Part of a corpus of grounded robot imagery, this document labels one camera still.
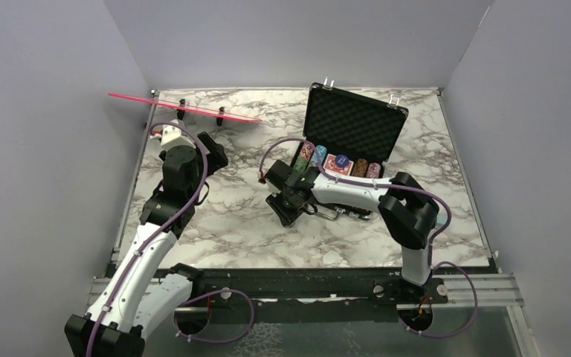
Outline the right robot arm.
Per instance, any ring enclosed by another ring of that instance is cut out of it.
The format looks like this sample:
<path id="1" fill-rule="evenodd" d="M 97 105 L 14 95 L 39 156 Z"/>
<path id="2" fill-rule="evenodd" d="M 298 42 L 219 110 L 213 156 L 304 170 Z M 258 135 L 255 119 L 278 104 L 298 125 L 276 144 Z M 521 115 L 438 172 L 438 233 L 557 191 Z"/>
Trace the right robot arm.
<path id="1" fill-rule="evenodd" d="M 304 173 L 281 160 L 260 181 L 271 188 L 268 205 L 288 227 L 317 205 L 342 205 L 378 214 L 401 246 L 400 295 L 416 303 L 429 292 L 432 274 L 430 239 L 441 205 L 407 173 L 392 178 L 336 176 L 316 167 Z"/>

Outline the light blue eraser block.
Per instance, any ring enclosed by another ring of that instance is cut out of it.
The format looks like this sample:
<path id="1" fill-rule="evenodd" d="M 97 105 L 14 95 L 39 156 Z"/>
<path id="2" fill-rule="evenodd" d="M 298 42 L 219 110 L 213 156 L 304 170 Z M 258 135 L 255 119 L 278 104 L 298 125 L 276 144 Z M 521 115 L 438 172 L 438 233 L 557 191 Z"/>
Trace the light blue eraser block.
<path id="1" fill-rule="evenodd" d="M 445 221 L 444 221 L 444 224 L 442 226 L 448 227 L 451 223 L 451 215 L 447 213 L 444 215 L 444 218 L 445 218 Z"/>

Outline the light blue chip stack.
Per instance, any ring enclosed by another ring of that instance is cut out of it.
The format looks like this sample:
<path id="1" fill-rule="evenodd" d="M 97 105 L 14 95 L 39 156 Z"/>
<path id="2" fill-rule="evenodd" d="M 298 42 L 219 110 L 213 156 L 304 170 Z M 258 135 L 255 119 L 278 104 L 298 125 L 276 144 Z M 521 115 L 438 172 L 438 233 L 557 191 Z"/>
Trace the light blue chip stack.
<path id="1" fill-rule="evenodd" d="M 327 148 L 321 145 L 316 146 L 314 152 L 310 157 L 309 166 L 316 167 L 317 165 L 322 164 L 324 162 L 326 155 L 327 155 Z"/>

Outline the orange black chip stack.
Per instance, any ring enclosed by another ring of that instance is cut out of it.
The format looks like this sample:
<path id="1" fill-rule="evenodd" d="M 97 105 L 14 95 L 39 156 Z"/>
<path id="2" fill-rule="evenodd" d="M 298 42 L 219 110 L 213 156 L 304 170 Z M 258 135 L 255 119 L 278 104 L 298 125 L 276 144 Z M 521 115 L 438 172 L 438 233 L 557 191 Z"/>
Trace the orange black chip stack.
<path id="1" fill-rule="evenodd" d="M 363 158 L 359 158 L 354 164 L 351 175 L 354 177 L 360 177 L 360 178 L 365 177 L 367 174 L 368 166 L 369 166 L 369 163 L 367 160 L 365 160 Z"/>

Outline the pink acrylic sheet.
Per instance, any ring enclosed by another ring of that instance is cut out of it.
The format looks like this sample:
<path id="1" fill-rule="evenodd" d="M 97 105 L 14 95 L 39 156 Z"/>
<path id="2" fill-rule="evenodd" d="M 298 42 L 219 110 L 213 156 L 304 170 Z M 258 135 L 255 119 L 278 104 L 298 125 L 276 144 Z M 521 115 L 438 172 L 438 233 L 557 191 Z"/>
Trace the pink acrylic sheet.
<path id="1" fill-rule="evenodd" d="M 108 96 L 120 98 L 123 100 L 131 100 L 131 101 L 135 101 L 135 102 L 139 102 L 139 103 L 146 103 L 146 104 L 153 105 L 153 106 L 165 107 L 168 109 L 174 109 L 174 110 L 180 111 L 180 112 L 187 112 L 187 113 L 193 113 L 193 114 L 197 114 L 197 115 L 204 115 L 204 116 L 213 117 L 216 119 L 216 125 L 217 126 L 222 126 L 222 124 L 226 120 L 240 122 L 240 123 L 262 123 L 262 119 L 260 119 L 260 118 L 255 118 L 255 117 L 251 117 L 248 115 L 234 114 L 232 112 L 227 111 L 225 107 L 220 107 L 219 109 L 209 109 L 209 108 L 203 108 L 200 106 L 190 105 L 190 104 L 187 104 L 186 102 L 175 103 L 175 102 L 168 101 L 168 100 L 160 100 L 160 99 L 146 98 L 146 97 L 137 97 L 137 96 L 133 96 L 133 95 L 129 95 L 129 94 L 120 94 L 120 93 L 114 93 L 114 92 L 109 92 Z"/>

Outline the red white chip stack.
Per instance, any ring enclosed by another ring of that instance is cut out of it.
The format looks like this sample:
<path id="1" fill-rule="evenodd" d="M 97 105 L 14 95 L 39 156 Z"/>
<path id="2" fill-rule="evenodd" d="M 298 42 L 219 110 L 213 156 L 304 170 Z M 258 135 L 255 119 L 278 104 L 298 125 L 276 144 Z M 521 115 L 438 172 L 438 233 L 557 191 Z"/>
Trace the red white chip stack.
<path id="1" fill-rule="evenodd" d="M 306 141 L 304 144 L 302 144 L 298 155 L 294 160 L 293 169 L 300 173 L 304 173 L 309 165 L 313 153 L 314 145 L 312 143 Z"/>

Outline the purple red chip stack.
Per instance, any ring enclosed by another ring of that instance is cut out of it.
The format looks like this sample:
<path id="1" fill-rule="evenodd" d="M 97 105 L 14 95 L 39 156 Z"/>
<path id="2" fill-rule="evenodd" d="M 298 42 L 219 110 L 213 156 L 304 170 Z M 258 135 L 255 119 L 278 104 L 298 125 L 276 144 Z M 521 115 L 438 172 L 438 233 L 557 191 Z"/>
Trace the purple red chip stack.
<path id="1" fill-rule="evenodd" d="M 369 164 L 367 171 L 366 171 L 366 178 L 369 179 L 377 179 L 381 175 L 381 165 L 378 163 L 371 163 Z"/>

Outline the red playing card deck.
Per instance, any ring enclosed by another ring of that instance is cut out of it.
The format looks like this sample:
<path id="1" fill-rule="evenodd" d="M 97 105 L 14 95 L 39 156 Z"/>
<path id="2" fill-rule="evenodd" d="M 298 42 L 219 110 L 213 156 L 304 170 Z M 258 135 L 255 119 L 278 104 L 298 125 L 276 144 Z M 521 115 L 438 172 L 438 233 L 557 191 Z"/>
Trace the red playing card deck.
<path id="1" fill-rule="evenodd" d="M 327 154 L 323 162 L 325 171 L 329 171 L 338 175 L 349 176 L 354 167 L 354 161 L 349 160 L 346 155 Z"/>

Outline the blue small blind button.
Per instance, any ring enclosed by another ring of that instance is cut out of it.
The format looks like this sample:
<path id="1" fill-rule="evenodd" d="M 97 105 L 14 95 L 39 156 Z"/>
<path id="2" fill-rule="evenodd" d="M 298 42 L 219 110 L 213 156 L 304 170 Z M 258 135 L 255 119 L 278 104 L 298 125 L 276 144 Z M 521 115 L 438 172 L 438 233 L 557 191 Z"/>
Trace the blue small blind button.
<path id="1" fill-rule="evenodd" d="M 335 166 L 336 167 L 347 167 L 349 165 L 349 159 L 346 155 L 336 155 L 335 156 Z"/>

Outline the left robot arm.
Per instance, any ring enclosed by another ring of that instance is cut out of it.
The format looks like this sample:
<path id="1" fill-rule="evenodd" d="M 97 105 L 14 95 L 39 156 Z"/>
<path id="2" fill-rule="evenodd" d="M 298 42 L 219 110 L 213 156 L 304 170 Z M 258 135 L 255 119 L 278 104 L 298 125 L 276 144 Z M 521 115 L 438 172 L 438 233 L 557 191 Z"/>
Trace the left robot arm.
<path id="1" fill-rule="evenodd" d="M 181 266 L 147 293 L 161 261 L 201 204 L 206 178 L 228 165 L 224 147 L 206 132 L 196 144 L 165 150 L 163 178 L 143 205 L 130 251 L 83 316 L 72 315 L 65 335 L 75 356 L 142 356 L 147 338 L 181 303 L 201 301 L 201 272 Z"/>

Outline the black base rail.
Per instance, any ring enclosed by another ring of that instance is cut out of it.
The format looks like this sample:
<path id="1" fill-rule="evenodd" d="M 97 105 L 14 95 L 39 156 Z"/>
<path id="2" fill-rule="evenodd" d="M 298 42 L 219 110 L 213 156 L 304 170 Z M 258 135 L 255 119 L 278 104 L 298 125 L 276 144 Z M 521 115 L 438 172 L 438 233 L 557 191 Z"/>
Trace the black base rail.
<path id="1" fill-rule="evenodd" d="M 398 268 L 184 269 L 193 284 L 190 302 L 174 321 L 193 333 L 208 324 L 299 324 L 350 321 L 396 323 L 426 330 L 433 310 L 451 303 L 448 269 L 415 286 Z"/>

